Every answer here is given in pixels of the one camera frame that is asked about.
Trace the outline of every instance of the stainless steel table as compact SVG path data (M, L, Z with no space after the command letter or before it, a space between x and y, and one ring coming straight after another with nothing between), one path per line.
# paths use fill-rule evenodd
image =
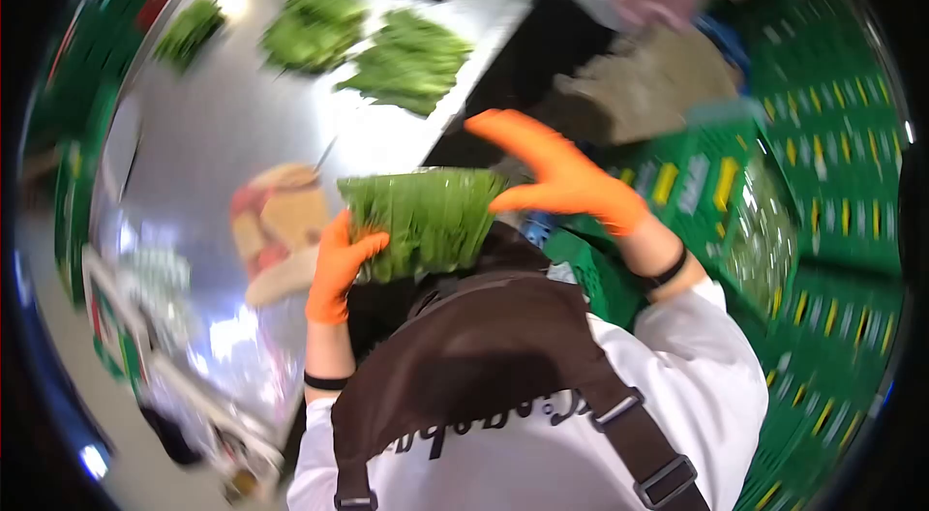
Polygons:
M99 179L91 239L110 263L139 247L173 249L190 262L192 323L186 348L172 358L255 435L281 446L302 400L306 296L259 311L244 305L247 278L230 234L230 196L265 169L315 165L331 149L320 170L334 214L341 206L336 178L421 165L531 0L365 0L369 31L390 8L412 6L475 44L457 85L428 118L370 105L353 90L332 93L351 64L320 76L265 66L258 40L286 0L218 1L226 26L183 76L150 53L192 0L171 0L143 43L121 90L122 104L137 102L135 161L121 199ZM113 126L120 125L133 124L117 118ZM122 144L108 148L131 150Z

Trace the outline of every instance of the green plastic crate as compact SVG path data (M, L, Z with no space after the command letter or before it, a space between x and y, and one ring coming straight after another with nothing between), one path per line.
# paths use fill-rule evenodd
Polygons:
M902 296L887 278L800 268L781 326L760 343L749 336L770 395L736 509L802 505L828 478L880 399Z
M751 93L805 221L803 254L899 275L905 146L887 78L848 0L754 0L736 20Z
M552 230L543 250L552 263L570 263L578 285L590 298L592 313L632 331L633 318L645 300L622 265L610 262L585 239L563 228Z
M118 91L114 83L101 85L91 109L85 139L73 140L62 146L55 186L53 247L61 282L76 305L84 301L82 249L89 239L94 180Z
M45 150L88 133L98 88L121 83L142 44L135 16L146 0L90 0L75 12L38 90L26 149Z
M603 150L598 164L632 186L645 198L652 212L671 228L700 260L710 275L724 286L730 305L750 313L761 322L777 310L779 300L790 291L793 271L774 294L770 307L762 308L743 295L726 269L737 215L730 214L741 198L744 170L749 158L765 155L772 178L783 183L781 202L795 226L801 216L783 170L770 154L764 132L753 120L690 128L643 142ZM589 224L571 224L578 232L592 235ZM794 266L799 261L796 255Z

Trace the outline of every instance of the leafy greens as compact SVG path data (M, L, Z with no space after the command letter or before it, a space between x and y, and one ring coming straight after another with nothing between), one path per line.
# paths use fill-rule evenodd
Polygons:
M359 281L469 268L494 222L487 206L505 185L494 172L463 168L336 181L351 211L352 239L390 235L387 248L361 266Z
M375 104L400 106L427 116L455 84L473 49L454 33L409 9L389 11L374 45L358 54L358 74L335 89L351 87Z
M331 70L361 40L366 15L360 0L288 0L261 40L268 63L312 74Z
M154 56L183 73L193 62L203 43L226 21L216 0L194 0L171 22L158 42Z

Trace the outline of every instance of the plastic bag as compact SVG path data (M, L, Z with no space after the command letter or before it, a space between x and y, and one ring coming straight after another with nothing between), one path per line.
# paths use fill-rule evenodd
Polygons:
M352 213L352 238L384 230L390 243L361 266L359 283L386 283L475 263L494 216L487 206L506 188L490 170L440 168L336 182Z
M745 168L745 185L735 211L736 234L729 247L726 270L742 294L768 312L775 292L790 277L797 254L797 231L784 205L786 199L759 152Z

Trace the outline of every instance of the hand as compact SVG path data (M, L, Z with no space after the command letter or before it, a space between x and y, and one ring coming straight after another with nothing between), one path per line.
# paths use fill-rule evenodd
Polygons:
M306 314L310 321L334 325L348 320L345 294L355 281L358 269L388 246L390 237L384 232L351 244L348 238L350 221L351 214L342 211L322 231L316 275L307 299Z
M513 154L535 174L536 184L515 187L494 199L492 213L588 213L617 237L630 234L648 216L647 205L635 191L610 177L563 135L526 114L488 110L468 119L464 129Z

